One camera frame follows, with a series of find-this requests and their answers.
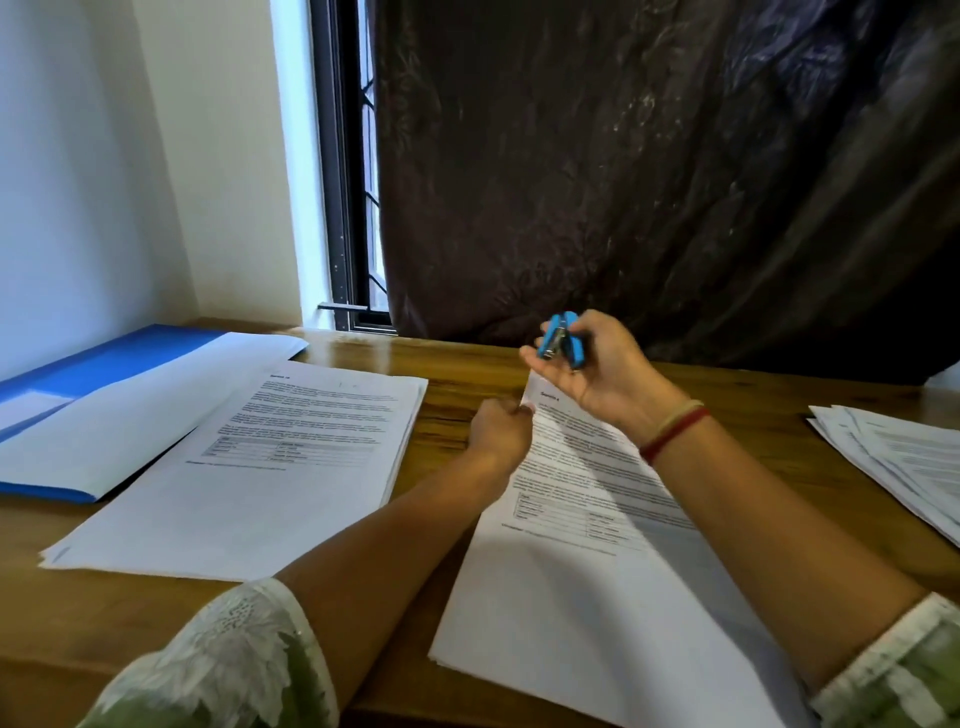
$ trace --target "blue stapler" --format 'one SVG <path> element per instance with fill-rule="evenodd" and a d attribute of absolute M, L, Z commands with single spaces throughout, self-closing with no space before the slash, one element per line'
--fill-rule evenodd
<path fill-rule="evenodd" d="M 550 328 L 543 335 L 537 356 L 541 359 L 552 359 L 558 354 L 566 357 L 570 369 L 581 369 L 587 363 L 584 356 L 584 342 L 579 336 L 570 333 L 570 326 L 577 320 L 573 311 L 555 313 L 550 318 Z"/>

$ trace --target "printed document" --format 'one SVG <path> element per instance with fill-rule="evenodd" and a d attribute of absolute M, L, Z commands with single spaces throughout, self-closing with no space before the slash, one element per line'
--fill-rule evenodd
<path fill-rule="evenodd" d="M 810 411 L 810 423 L 844 457 L 960 546 L 960 432 L 853 407 Z"/>
<path fill-rule="evenodd" d="M 0 482 L 103 497 L 237 388 L 305 348 L 296 336 L 225 333 L 81 397 L 0 443 Z"/>
<path fill-rule="evenodd" d="M 814 725 L 636 447 L 538 376 L 525 399 L 533 446 L 477 525 L 430 657 L 630 728 Z"/>
<path fill-rule="evenodd" d="M 390 497 L 426 380 L 286 362 L 43 552 L 51 569 L 269 576 Z"/>

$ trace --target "person's right hand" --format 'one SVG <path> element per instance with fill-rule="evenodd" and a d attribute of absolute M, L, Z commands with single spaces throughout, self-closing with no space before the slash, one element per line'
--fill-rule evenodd
<path fill-rule="evenodd" d="M 544 322 L 541 328 L 546 331 L 548 326 Z M 588 310 L 570 331 L 584 338 L 587 365 L 582 370 L 571 370 L 563 357 L 541 359 L 533 347 L 521 347 L 520 358 L 638 446 L 653 438 L 660 424 L 689 400 L 653 368 L 633 335 L 613 316 Z"/>

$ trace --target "dark brown curtain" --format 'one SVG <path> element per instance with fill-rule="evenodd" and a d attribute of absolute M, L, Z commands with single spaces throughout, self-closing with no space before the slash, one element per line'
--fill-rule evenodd
<path fill-rule="evenodd" d="M 960 8 L 381 0 L 402 335 L 550 313 L 653 359 L 921 381 L 960 358 Z"/>

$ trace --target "wooden desk surface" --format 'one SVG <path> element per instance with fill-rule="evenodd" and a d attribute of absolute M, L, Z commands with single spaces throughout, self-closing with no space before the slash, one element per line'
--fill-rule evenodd
<path fill-rule="evenodd" d="M 413 487 L 466 444 L 487 397 L 519 395 L 526 372 L 513 350 L 291 331 L 312 364 L 430 379 L 396 483 Z M 663 365 L 661 370 L 787 483 L 930 589 L 960 599 L 960 551 L 913 518 L 804 422 L 809 404 L 847 404 L 934 425 L 960 426 L 960 397 L 914 387 Z M 73 725 L 108 679 L 162 647 L 218 582 L 97 571 L 49 571 L 37 554 L 95 506 L 0 497 L 0 727 Z M 402 718 L 483 726 L 599 722 L 437 667 L 426 654 L 463 558 L 464 539 L 414 601 L 348 711 L 347 724 Z"/>

